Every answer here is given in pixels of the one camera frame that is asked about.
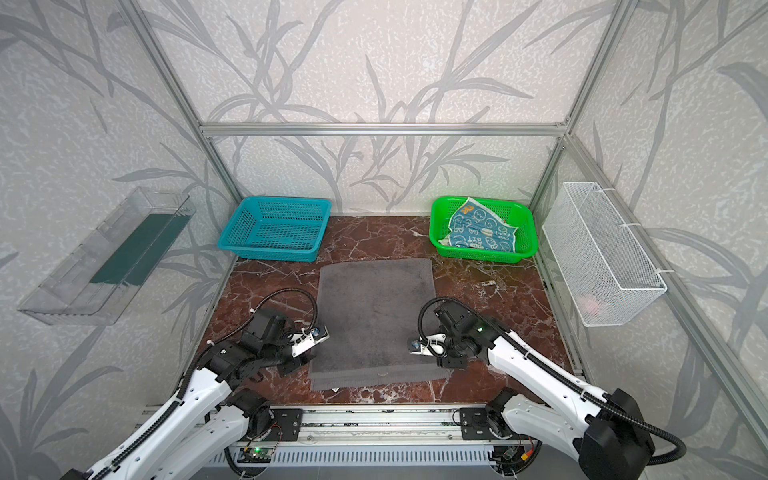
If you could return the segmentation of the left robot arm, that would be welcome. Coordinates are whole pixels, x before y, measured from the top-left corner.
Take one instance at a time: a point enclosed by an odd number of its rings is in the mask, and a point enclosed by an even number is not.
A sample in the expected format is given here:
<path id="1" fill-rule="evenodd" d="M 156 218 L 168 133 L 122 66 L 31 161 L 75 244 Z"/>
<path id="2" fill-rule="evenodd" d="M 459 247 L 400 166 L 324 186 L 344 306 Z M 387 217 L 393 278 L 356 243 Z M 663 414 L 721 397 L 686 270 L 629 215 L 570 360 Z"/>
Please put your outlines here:
<path id="1" fill-rule="evenodd" d="M 138 430 L 86 471 L 67 479 L 188 479 L 241 440 L 279 432 L 279 418 L 261 395 L 242 389 L 262 369 L 295 371 L 328 338 L 323 326 L 290 332 L 275 310 L 252 313 L 238 339 L 209 345 L 176 393 Z"/>

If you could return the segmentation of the grey terry towel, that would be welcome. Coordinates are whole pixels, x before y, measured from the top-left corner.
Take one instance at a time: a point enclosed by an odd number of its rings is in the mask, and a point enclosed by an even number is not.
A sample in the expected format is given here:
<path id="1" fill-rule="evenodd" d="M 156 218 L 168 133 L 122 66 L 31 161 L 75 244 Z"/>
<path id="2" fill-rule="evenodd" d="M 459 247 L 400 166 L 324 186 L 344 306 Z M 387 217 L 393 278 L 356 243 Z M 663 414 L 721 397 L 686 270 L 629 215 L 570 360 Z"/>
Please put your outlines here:
<path id="1" fill-rule="evenodd" d="M 445 379 L 449 371 L 409 353 L 417 315 L 436 296 L 426 258 L 358 261 L 320 270 L 318 322 L 329 338 L 314 349 L 311 389 L 357 388 Z"/>

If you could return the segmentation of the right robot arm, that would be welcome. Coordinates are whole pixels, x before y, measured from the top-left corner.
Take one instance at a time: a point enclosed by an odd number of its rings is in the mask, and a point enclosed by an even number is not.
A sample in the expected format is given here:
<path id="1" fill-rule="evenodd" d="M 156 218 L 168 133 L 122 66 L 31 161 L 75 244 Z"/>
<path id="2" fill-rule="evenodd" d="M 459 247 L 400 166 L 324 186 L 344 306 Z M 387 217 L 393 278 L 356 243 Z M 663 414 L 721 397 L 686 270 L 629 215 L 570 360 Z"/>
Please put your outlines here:
<path id="1" fill-rule="evenodd" d="M 621 389 L 607 393 L 568 373 L 500 321 L 451 297 L 436 297 L 420 310 L 413 355 L 438 366 L 463 369 L 485 362 L 537 396 L 499 395 L 488 421 L 500 439 L 531 436 L 576 460 L 589 479 L 637 479 L 648 466 L 682 459 L 682 439 L 647 423 L 635 399 Z"/>

